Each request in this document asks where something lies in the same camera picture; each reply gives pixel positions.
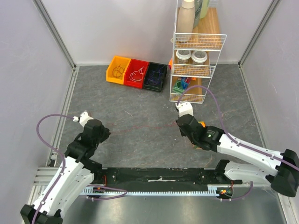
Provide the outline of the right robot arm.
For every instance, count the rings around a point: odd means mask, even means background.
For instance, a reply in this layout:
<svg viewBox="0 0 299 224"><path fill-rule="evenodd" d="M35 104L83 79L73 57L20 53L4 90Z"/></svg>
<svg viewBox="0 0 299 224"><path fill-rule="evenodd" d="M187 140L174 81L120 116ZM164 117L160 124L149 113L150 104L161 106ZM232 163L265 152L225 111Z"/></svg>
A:
<svg viewBox="0 0 299 224"><path fill-rule="evenodd" d="M192 115L186 114L176 121L181 135L206 151L227 154L247 162L235 165L227 162L224 168L214 171L218 183L230 180L269 182L276 192L295 197L299 187L299 157L296 152L262 148L244 142L214 126L202 126Z"/></svg>

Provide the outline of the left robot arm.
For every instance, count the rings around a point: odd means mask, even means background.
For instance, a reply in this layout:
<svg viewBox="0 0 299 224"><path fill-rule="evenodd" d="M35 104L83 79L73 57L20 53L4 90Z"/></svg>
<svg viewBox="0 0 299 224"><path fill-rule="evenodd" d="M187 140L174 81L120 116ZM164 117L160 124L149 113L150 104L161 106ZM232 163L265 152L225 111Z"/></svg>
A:
<svg viewBox="0 0 299 224"><path fill-rule="evenodd" d="M21 217L26 224L60 224L67 210L90 183L102 180L102 165L91 160L100 143L110 135L101 121L85 122L83 132L70 143L64 160L42 195L24 205Z"/></svg>

